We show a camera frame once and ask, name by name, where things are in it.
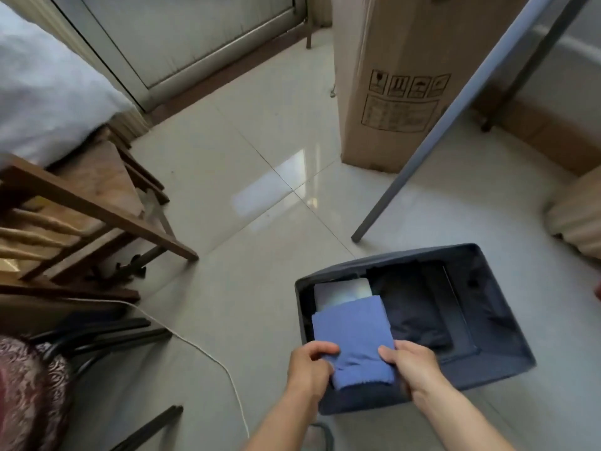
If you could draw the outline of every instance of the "hand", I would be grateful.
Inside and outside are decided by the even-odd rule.
[[[397,366],[407,383],[411,399],[423,411],[427,397],[432,392],[451,386],[440,371],[434,352],[417,343],[395,340],[395,350],[386,346],[378,348],[380,357],[388,364]]]
[[[338,353],[340,347],[329,341],[314,340],[295,349],[290,355],[286,391],[302,393],[318,402],[334,373],[332,364],[321,355]]]

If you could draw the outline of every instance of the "white folded item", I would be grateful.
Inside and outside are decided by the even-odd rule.
[[[0,154],[46,167],[132,108],[84,59],[0,2]]]
[[[317,311],[325,310],[339,303],[348,303],[356,299],[372,296],[370,281],[366,278],[317,283],[313,286]]]

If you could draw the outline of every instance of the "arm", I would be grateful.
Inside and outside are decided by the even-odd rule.
[[[432,350],[399,340],[395,347],[396,350],[380,347],[380,356],[397,366],[409,395],[447,451],[514,450],[467,397],[448,382]]]
[[[320,359],[336,354],[338,345],[311,341],[290,355],[284,394],[252,435],[244,451],[298,451],[309,424],[317,416],[317,403],[326,392],[333,366]]]

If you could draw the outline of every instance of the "blue towel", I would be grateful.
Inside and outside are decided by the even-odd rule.
[[[334,388],[340,390],[369,382],[394,383],[393,368],[378,355],[380,345],[394,348],[380,296],[341,303],[318,311],[311,319],[315,340],[340,345],[340,354],[325,356],[334,364]]]

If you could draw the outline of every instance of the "dark gray storage bin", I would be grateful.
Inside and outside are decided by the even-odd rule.
[[[313,340],[311,315],[316,311],[313,285],[365,277],[373,288],[373,282],[382,278],[384,270],[387,275],[392,272],[393,278],[397,272],[395,281],[404,282],[410,294],[433,300],[440,310],[452,344],[433,350],[443,373],[456,388],[482,386],[536,365],[482,251],[473,243],[362,258],[297,280],[295,290],[303,342]],[[395,326],[393,318],[388,313],[391,327]],[[319,412],[330,415],[407,401],[398,381],[396,386],[366,383],[340,391],[329,386]]]

